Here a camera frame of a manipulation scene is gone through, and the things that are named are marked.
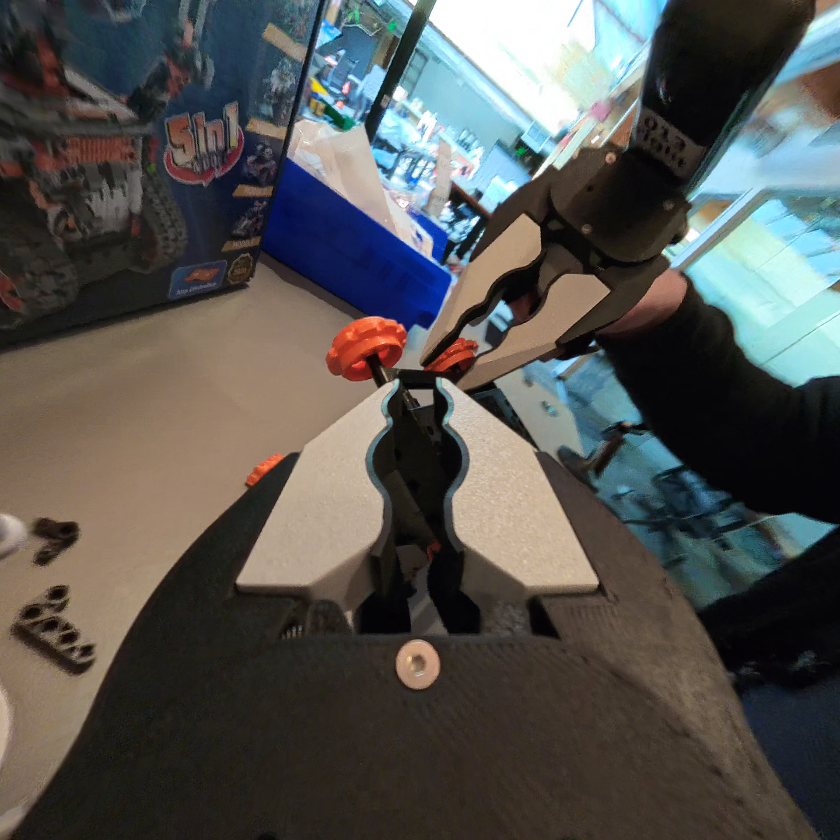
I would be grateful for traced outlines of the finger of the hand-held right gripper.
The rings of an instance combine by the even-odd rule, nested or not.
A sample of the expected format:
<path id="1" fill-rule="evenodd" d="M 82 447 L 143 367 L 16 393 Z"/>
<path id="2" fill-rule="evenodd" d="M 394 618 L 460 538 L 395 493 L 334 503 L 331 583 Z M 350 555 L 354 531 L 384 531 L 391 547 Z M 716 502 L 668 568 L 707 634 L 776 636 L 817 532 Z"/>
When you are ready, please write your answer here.
<path id="1" fill-rule="evenodd" d="M 477 356 L 458 388 L 479 388 L 554 350 L 557 340 L 609 294 L 609 287 L 594 275 L 558 277 L 530 320 L 511 327 L 494 350 Z"/>
<path id="2" fill-rule="evenodd" d="M 428 366 L 457 340 L 463 328 L 487 315 L 514 281 L 543 251 L 541 227 L 521 213 L 462 271 L 427 336 L 420 355 Z"/>

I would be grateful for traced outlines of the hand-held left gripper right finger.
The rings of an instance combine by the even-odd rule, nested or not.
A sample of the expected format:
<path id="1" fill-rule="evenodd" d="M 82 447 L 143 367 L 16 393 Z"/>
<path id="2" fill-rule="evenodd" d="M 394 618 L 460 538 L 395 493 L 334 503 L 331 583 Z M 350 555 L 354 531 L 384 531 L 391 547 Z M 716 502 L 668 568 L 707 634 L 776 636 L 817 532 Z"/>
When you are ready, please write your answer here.
<path id="1" fill-rule="evenodd" d="M 457 385 L 432 376 L 430 501 L 441 549 L 428 590 L 448 634 L 477 634 L 497 606 L 593 595 L 600 580 L 535 447 Z"/>

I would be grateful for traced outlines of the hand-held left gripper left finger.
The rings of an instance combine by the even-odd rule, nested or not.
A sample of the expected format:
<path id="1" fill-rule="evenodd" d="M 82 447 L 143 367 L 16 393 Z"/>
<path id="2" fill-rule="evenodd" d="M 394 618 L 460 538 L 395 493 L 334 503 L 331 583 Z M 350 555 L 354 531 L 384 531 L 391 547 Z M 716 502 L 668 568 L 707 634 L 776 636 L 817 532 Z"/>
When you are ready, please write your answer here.
<path id="1" fill-rule="evenodd" d="M 415 529 L 415 499 L 401 475 L 392 408 L 396 381 L 300 452 L 235 581 L 245 595 L 335 604 L 361 633 L 411 631 L 397 533 Z"/>

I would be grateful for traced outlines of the toy robot model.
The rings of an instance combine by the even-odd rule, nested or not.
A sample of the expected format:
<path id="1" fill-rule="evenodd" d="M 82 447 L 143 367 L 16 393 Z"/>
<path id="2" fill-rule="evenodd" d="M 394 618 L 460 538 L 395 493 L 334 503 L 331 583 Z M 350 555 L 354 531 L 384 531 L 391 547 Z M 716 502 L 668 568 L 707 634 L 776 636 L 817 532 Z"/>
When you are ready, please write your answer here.
<path id="1" fill-rule="evenodd" d="M 396 372 L 393 379 L 391 370 L 402 357 L 405 342 L 406 330 L 402 324 L 385 318 L 363 318 L 338 333 L 326 361 L 333 375 L 350 382 L 373 380 L 378 389 L 393 381 L 401 386 L 405 408 L 397 411 L 393 407 L 391 410 L 395 420 L 393 435 L 398 469 L 415 499 L 415 529 L 410 534 L 397 533 L 396 546 L 416 545 L 423 552 L 425 561 L 431 563 L 441 549 L 435 517 L 428 506 L 428 457 L 434 456 L 434 446 L 439 442 L 433 428 L 431 379 L 439 375 L 450 380 L 446 374 L 460 372 L 460 364 L 472 360 L 476 344 L 458 339 L 454 351 L 444 352 L 444 365 L 440 370 Z M 482 392 L 479 396 L 483 400 L 477 403 L 487 411 L 489 407 L 498 407 L 495 394 L 495 391 Z M 488 413 L 504 423 L 504 416 Z M 504 424 L 517 434 L 515 427 Z"/>

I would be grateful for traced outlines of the person's right forearm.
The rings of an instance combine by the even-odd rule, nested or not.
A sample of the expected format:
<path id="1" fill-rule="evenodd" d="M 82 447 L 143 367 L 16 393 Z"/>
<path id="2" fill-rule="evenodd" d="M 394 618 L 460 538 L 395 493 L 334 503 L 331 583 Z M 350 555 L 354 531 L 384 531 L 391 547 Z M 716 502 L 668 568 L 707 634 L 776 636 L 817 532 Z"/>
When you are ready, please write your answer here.
<path id="1" fill-rule="evenodd" d="M 714 487 L 756 511 L 837 525 L 838 376 L 775 378 L 688 283 L 677 312 L 652 331 L 597 339 L 616 378 L 659 440 Z"/>

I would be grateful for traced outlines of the person's right hand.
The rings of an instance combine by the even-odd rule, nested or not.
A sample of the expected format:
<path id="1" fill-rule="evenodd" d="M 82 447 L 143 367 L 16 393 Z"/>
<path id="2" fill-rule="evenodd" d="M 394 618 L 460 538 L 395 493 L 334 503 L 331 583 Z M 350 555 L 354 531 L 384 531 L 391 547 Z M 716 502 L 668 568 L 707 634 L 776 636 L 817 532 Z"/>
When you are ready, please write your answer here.
<path id="1" fill-rule="evenodd" d="M 657 277 L 639 303 L 627 314 L 597 332 L 597 339 L 624 340 L 652 331 L 679 309 L 688 291 L 688 280 L 675 269 Z"/>

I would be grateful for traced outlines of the blue plastic bin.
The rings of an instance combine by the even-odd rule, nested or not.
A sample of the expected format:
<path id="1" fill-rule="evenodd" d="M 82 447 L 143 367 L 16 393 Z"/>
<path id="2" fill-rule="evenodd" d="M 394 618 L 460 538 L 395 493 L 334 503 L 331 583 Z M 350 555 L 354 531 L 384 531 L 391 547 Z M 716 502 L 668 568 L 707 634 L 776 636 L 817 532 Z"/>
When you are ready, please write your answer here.
<path id="1" fill-rule="evenodd" d="M 449 274 L 297 163 L 286 161 L 261 248 L 368 316 L 429 329 Z"/>

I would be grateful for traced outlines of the clear plastic bags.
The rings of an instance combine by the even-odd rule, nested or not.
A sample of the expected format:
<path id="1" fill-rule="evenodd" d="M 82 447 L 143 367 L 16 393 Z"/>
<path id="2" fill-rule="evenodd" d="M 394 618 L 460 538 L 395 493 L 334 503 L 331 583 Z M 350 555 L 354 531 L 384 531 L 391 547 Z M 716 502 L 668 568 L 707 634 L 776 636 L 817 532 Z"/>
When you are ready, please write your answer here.
<path id="1" fill-rule="evenodd" d="M 289 152 L 320 183 L 404 244 L 434 258 L 434 239 L 419 222 L 422 215 L 416 198 L 383 183 L 364 127 L 340 131 L 326 122 L 300 119 L 292 131 Z"/>

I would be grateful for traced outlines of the black angled piece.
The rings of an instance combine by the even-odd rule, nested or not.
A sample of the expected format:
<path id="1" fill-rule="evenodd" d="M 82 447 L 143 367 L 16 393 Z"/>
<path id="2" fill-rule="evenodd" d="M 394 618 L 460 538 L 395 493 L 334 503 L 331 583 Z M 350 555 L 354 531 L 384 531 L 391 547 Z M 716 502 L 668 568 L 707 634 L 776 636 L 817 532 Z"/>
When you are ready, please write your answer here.
<path id="1" fill-rule="evenodd" d="M 78 522 L 49 518 L 36 519 L 31 525 L 30 532 L 34 538 L 41 541 L 34 556 L 34 563 L 37 566 L 53 563 L 61 554 L 68 551 L 81 535 Z"/>

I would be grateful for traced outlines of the black short beam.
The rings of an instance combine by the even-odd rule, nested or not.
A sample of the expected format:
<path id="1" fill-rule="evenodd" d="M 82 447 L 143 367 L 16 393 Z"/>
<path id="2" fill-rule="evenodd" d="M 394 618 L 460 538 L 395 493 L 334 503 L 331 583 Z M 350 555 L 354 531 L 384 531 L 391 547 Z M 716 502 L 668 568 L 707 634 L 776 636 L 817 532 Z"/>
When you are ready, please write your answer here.
<path id="1" fill-rule="evenodd" d="M 68 673 L 80 675 L 96 661 L 97 649 L 67 617 L 69 602 L 68 584 L 51 585 L 17 611 L 10 631 Z"/>

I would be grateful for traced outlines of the robot kit box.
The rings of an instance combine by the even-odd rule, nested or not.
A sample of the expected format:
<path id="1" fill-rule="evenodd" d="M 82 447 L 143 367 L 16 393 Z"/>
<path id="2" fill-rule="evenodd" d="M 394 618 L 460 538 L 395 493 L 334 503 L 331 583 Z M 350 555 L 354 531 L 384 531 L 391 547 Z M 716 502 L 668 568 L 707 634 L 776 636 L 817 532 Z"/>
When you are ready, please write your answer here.
<path id="1" fill-rule="evenodd" d="M 1 8 L 1 345 L 245 287 L 315 1 Z"/>

